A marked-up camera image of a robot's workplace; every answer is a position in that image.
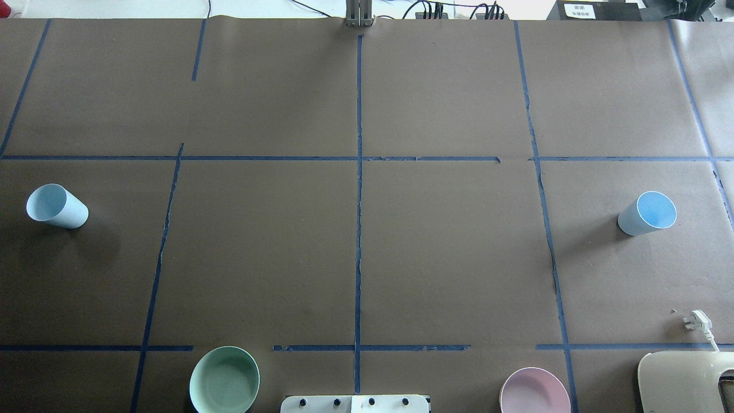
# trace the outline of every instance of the black box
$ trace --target black box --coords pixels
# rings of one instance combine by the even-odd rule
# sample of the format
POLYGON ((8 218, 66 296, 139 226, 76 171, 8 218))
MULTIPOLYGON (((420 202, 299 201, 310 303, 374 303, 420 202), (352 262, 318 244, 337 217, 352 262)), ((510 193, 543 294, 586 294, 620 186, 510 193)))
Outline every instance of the black box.
POLYGON ((546 20, 641 21, 637 3, 596 3, 557 0, 546 20))

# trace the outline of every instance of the white bracket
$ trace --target white bracket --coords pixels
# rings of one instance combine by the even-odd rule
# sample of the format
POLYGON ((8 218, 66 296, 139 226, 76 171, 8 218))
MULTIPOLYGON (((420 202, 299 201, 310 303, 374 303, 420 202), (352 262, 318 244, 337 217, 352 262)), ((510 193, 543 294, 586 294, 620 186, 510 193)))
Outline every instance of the white bracket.
POLYGON ((346 0, 346 25, 372 26, 372 0, 346 0))
POLYGON ((280 413, 430 413, 429 400, 421 395, 290 396, 280 413))

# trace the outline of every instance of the bowl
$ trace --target bowl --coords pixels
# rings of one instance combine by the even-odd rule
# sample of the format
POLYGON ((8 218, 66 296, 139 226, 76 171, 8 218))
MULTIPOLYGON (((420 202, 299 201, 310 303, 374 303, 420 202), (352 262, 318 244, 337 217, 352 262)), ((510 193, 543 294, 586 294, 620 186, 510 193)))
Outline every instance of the bowl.
POLYGON ((194 367, 189 395, 199 413, 244 413, 260 389, 255 359, 239 347, 209 351, 194 367))
POLYGON ((500 390, 502 413, 570 413, 571 402, 560 380, 538 367, 519 369, 500 390))

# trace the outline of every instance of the red object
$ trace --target red object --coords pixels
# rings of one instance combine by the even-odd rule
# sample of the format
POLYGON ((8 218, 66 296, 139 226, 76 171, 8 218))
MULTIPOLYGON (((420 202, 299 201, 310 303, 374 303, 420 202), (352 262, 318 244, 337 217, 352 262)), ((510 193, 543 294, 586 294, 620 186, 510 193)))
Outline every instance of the red object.
POLYGON ((10 6, 7 5, 5 0, 0 0, 0 18, 6 18, 10 15, 10 6))

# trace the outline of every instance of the green bowl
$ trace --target green bowl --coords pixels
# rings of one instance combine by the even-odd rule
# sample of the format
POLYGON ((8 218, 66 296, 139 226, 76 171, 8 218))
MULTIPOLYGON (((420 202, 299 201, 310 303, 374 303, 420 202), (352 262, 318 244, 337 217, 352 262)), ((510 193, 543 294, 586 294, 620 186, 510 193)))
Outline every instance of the green bowl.
POLYGON ((239 347, 209 351, 191 374, 189 395, 199 413, 244 413, 260 389, 255 359, 239 347))

